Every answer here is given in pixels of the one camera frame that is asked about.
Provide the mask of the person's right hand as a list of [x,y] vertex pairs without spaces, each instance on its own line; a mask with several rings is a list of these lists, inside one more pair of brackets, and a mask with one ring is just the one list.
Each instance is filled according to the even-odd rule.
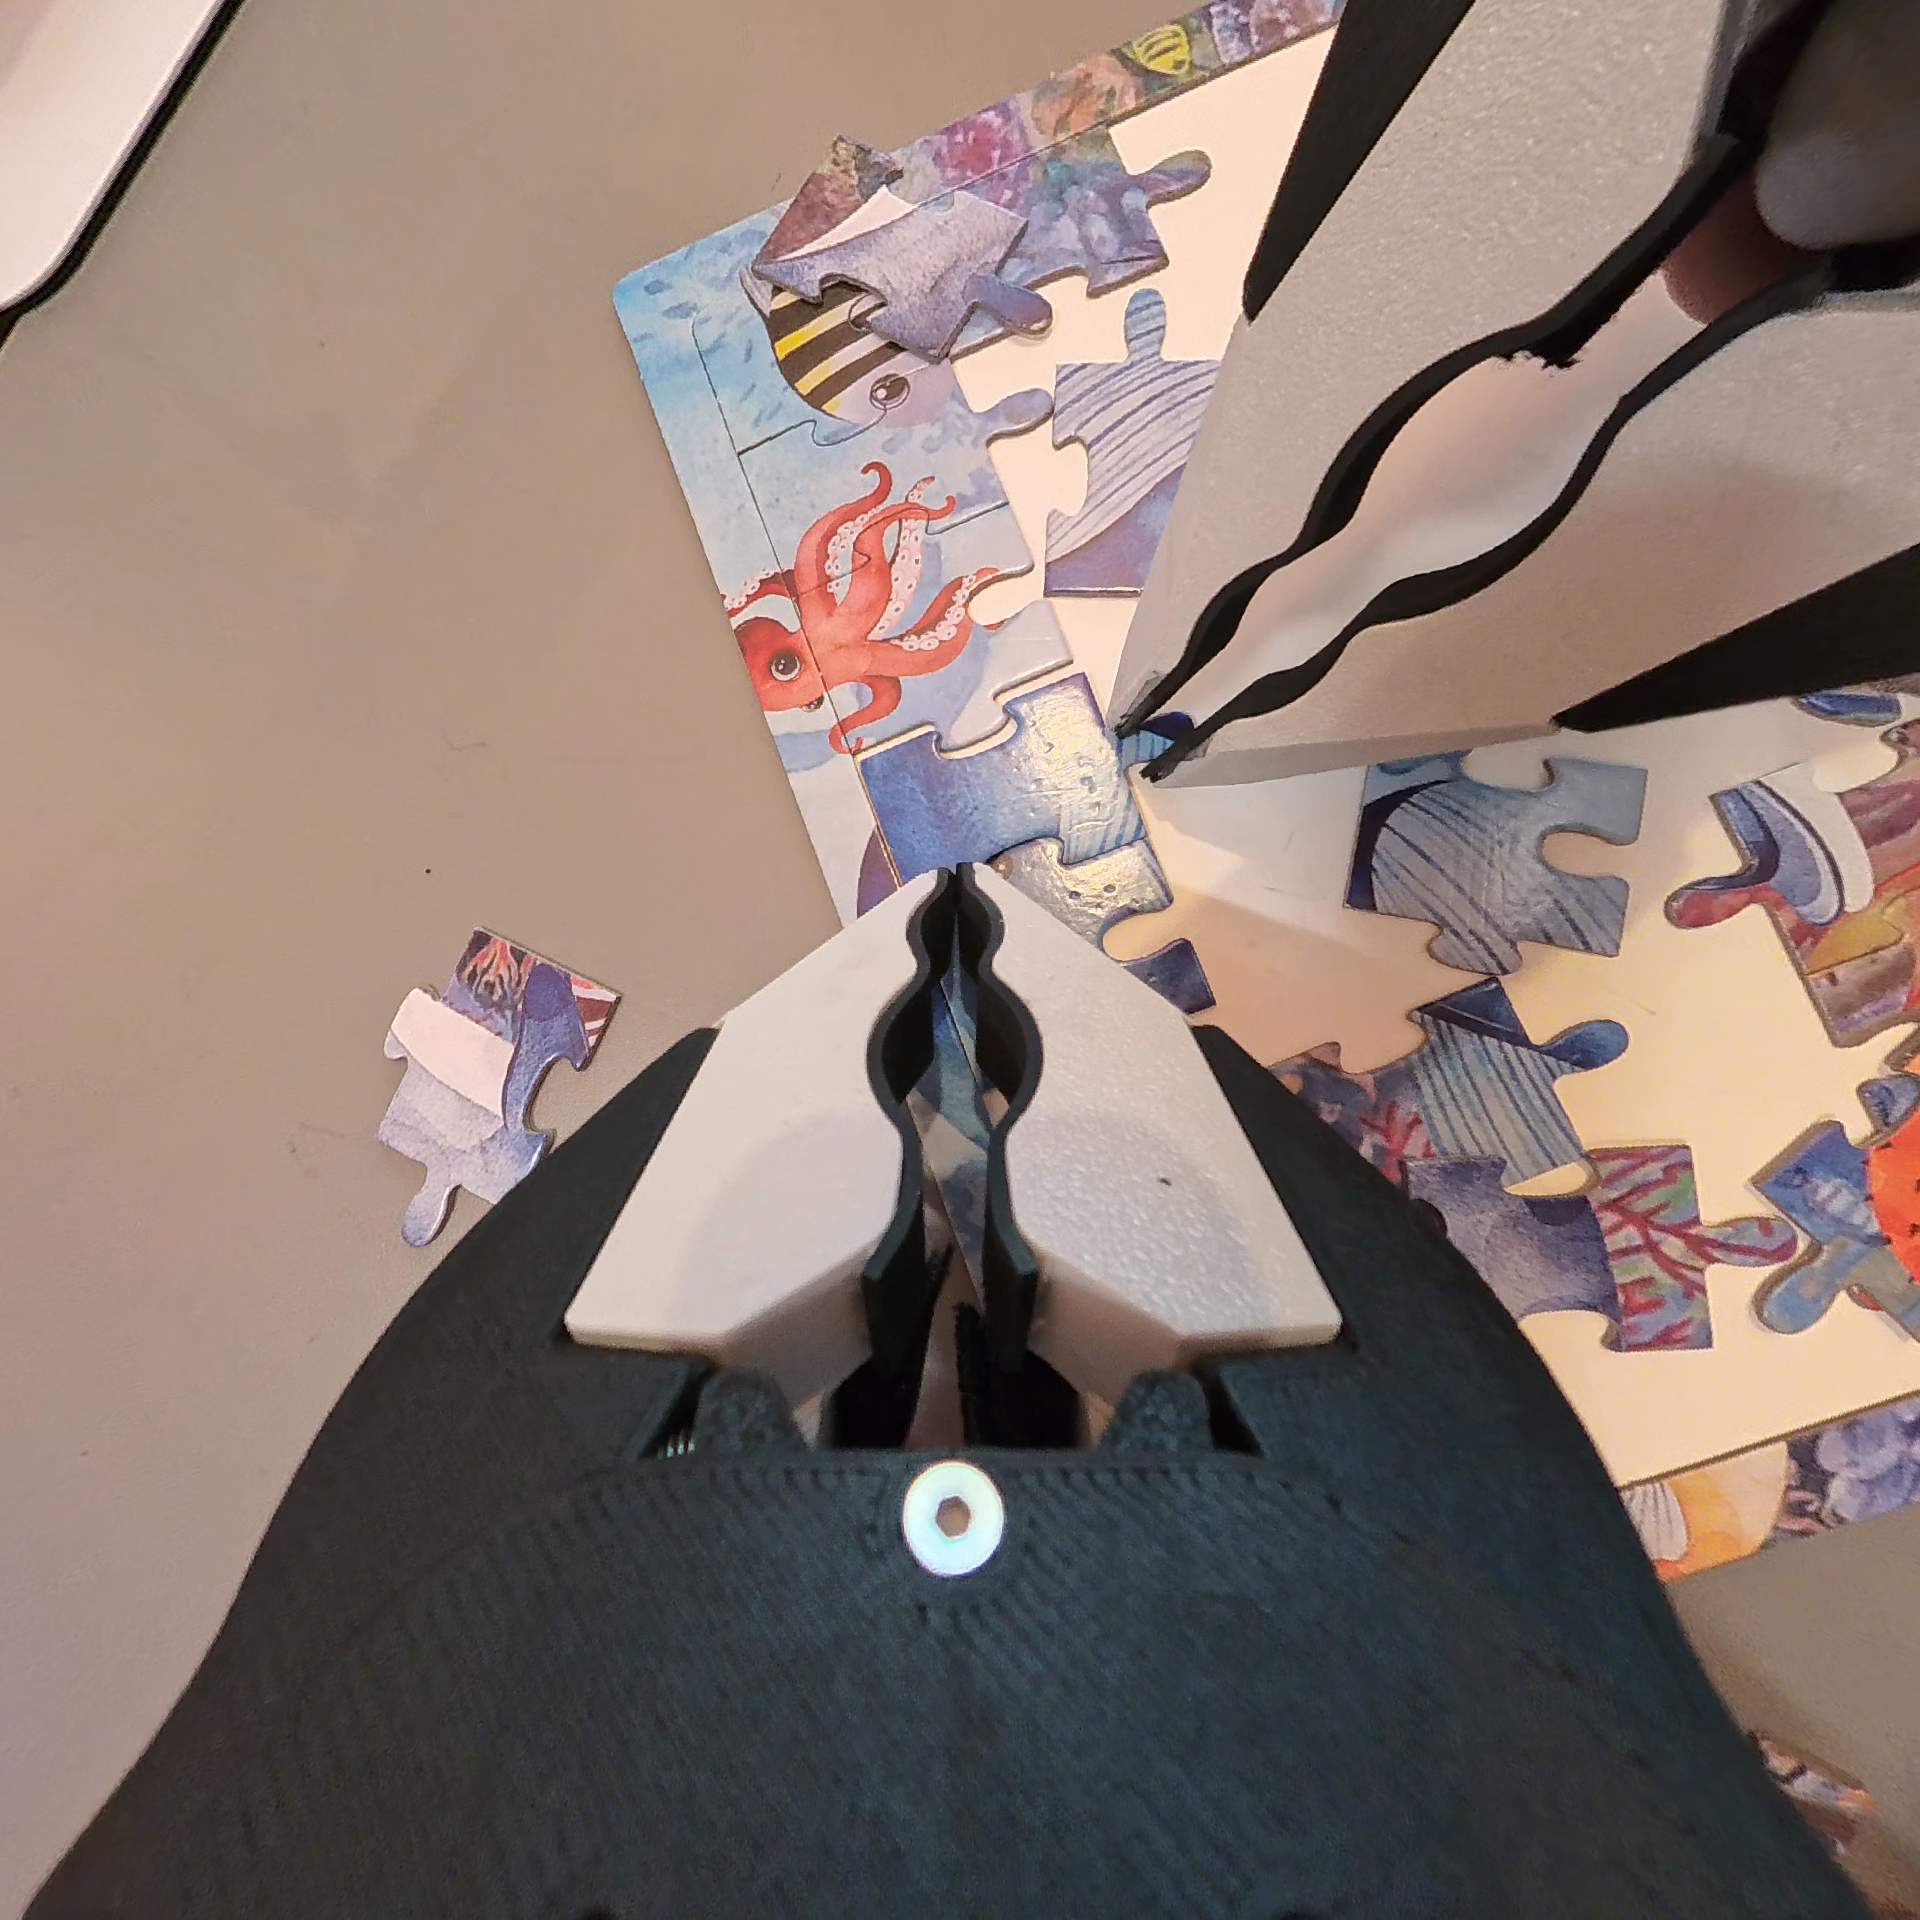
[[1712,324],[1762,288],[1810,272],[1825,258],[1825,251],[1793,248],[1765,227],[1755,172],[1749,170],[1666,256],[1661,277],[1682,314]]

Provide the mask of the orange pufferfish puzzle piece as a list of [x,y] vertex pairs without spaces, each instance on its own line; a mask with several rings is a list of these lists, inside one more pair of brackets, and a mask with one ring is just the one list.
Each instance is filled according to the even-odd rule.
[[1918,1117],[1869,1145],[1825,1120],[1752,1186],[1813,1241],[1760,1288],[1765,1329],[1802,1332],[1851,1292],[1918,1337]]

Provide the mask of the white stand base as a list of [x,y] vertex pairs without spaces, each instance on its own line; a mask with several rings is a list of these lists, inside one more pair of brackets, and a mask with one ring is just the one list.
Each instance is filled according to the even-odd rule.
[[75,274],[234,12],[1,5],[1,330]]

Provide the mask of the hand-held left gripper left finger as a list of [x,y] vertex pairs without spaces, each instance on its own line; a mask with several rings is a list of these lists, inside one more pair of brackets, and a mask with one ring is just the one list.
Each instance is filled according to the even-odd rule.
[[936,870],[723,1018],[567,1307],[576,1340],[823,1394],[835,1446],[905,1441],[944,1283],[906,1099],[950,946]]

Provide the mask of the ocean print puzzle board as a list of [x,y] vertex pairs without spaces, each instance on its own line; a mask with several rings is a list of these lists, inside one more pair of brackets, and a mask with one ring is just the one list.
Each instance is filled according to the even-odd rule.
[[1197,5],[896,150],[1008,205],[1019,342],[753,269],[614,288],[842,918],[987,860],[1463,1241],[1664,1577],[1915,1504],[1915,677],[1147,787],[1119,648],[1337,5]]

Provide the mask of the purple seahorse loose piece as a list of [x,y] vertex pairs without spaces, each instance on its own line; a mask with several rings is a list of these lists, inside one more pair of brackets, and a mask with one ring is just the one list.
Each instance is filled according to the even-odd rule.
[[1845,1862],[1873,1814],[1873,1798],[1851,1774],[1810,1760],[1792,1747],[1746,1732],[1766,1776],[1786,1794],[1829,1854]]

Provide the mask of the grey blue red-striped puzzle piece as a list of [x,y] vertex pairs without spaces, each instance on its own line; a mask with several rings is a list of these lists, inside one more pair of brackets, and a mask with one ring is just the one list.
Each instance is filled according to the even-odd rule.
[[493,1202],[544,1156],[527,1108],[554,1060],[586,1067],[618,994],[488,929],[478,929],[442,994],[406,994],[383,1041],[403,1065],[375,1134],[418,1161],[400,1234],[430,1244],[455,1188]]

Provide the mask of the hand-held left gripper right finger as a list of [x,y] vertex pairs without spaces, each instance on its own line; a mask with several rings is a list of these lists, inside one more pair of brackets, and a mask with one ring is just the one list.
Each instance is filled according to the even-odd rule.
[[1333,1337],[1337,1307],[1186,1018],[989,869],[954,876],[987,1115],[967,1441],[1069,1446],[1142,1372]]

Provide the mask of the group of assembled puzzle pieces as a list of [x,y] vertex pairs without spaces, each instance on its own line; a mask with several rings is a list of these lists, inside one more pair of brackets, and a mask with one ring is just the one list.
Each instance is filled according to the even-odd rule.
[[[871,305],[849,284],[827,284],[808,302],[759,280],[752,254],[786,213],[775,208],[714,237],[712,265],[696,269],[717,306],[691,323],[691,342],[726,444],[719,476],[729,538],[742,560],[726,560],[726,617],[752,675],[808,829],[831,876],[853,873],[853,822],[824,813],[830,790],[853,794],[848,810],[871,816],[858,870],[862,896],[898,880],[879,838],[858,764],[914,733],[934,733],[946,755],[981,752],[1008,733],[1016,694],[1081,677],[1112,733],[1099,689],[1115,666],[1119,630],[1136,604],[1131,579],[1166,506],[1179,488],[1201,397],[1215,364],[1166,360],[1166,292],[1197,294],[1200,321],[1177,321],[1179,340],[1222,338],[1222,294],[1205,265],[1211,244],[1250,230],[1250,192],[1230,153],[1226,182],[1208,188],[1211,157],[1177,150],[1131,170],[1112,133],[1099,128],[1043,146],[961,182],[981,200],[1023,216],[1019,243],[1074,240],[1089,217],[1095,240],[1115,258],[1071,254],[1037,265],[1033,292],[1048,300],[1069,277],[1086,277],[1087,302],[1126,294],[1101,323],[1069,305],[1066,345],[1119,347],[1107,362],[1059,362],[1047,387],[1010,392],[974,408],[949,356],[883,342],[858,312]],[[1141,416],[1151,444],[1168,441],[1145,469],[1150,490],[1129,518],[1104,529],[1118,560],[1095,560],[1093,587],[1069,587],[1086,612],[1039,590],[1037,547],[1008,498],[992,444],[1048,425],[1058,446],[1081,446],[1093,472],[1118,464],[1099,449],[1112,432],[1089,422],[1095,393],[1115,392]],[[1240,861],[1186,833],[1155,845],[1142,811],[1136,769],[1125,770],[1159,860],[1169,907],[1115,923],[1099,949],[1118,968],[1175,939],[1187,939],[1215,1005],[1186,1014],[1234,1018],[1245,1041],[1267,1037],[1280,1014],[1280,964],[1296,957],[1296,1008],[1319,1033],[1333,1008],[1360,1008],[1342,986],[1360,954],[1374,968],[1398,964],[1402,993],[1425,962],[1402,941],[1374,936],[1305,949],[1280,936],[1248,902],[1217,891]],[[1554,1041],[1531,1037],[1494,962],[1465,961],[1472,980],[1409,1011],[1397,1056],[1370,1072],[1313,1048],[1281,1070],[1293,1085],[1329,1085],[1335,1117],[1360,1149],[1398,1180],[1402,1161],[1494,1161],[1498,1185],[1522,1198],[1583,1195],[1608,1258],[1618,1321],[1607,1336],[1630,1350],[1706,1349],[1712,1312],[1703,1280],[1709,1265],[1784,1260],[1807,1237],[1777,1213],[1737,1217],[1704,1228],[1696,1211],[1696,1166],[1683,1142],[1611,1142],[1598,1154],[1579,1142],[1555,1083],[1590,1072],[1625,1050],[1611,1022],[1583,1022]]]

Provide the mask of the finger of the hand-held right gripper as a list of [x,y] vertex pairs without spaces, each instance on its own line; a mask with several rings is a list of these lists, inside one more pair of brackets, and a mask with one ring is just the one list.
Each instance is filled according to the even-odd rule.
[[1145,709],[1234,784],[1599,730],[1915,666],[1910,611],[1766,621],[1915,549],[1915,285],[1807,272],[1706,328],[1656,284],[1570,369],[1455,353],[1398,393],[1226,648]]
[[1112,689],[1201,720],[1205,643],[1346,526],[1386,444],[1666,201],[1739,5],[1346,5]]

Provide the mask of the dark blue whale puzzle piece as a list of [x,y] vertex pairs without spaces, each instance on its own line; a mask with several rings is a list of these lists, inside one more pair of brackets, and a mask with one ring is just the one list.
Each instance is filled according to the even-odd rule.
[[1081,677],[1030,689],[1005,712],[1011,733],[981,752],[946,755],[934,733],[914,733],[858,764],[903,880],[1039,838],[1058,841],[1074,865],[1142,834],[1125,770],[1159,757],[1171,737],[1115,739]]

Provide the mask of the whale eyelash puzzle piece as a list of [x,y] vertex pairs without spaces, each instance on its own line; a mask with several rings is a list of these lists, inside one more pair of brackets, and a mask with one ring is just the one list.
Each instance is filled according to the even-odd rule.
[[1598,1312],[1618,1321],[1615,1278],[1599,1222],[1583,1195],[1522,1198],[1488,1160],[1405,1160],[1401,1180],[1466,1258],[1502,1305],[1533,1312]]

